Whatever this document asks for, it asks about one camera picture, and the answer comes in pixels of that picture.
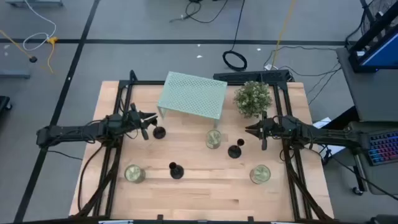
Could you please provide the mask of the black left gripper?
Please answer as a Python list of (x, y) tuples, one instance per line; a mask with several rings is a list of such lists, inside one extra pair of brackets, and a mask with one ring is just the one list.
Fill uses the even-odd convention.
[(130, 104), (130, 110), (124, 114), (124, 132), (129, 133), (133, 130), (141, 130), (144, 140), (149, 139), (146, 131), (149, 125), (157, 125), (157, 113), (145, 113), (137, 110), (134, 103)]

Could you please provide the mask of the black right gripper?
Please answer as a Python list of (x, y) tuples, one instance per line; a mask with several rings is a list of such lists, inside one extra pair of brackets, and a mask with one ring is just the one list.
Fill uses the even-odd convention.
[(276, 123), (273, 118), (267, 117), (267, 111), (262, 112), (261, 121), (257, 122), (256, 124), (246, 126), (245, 129), (248, 129), (249, 134), (252, 134), (258, 139), (262, 139), (261, 149), (263, 151), (267, 149), (267, 137), (281, 137), (283, 132), (281, 125)]

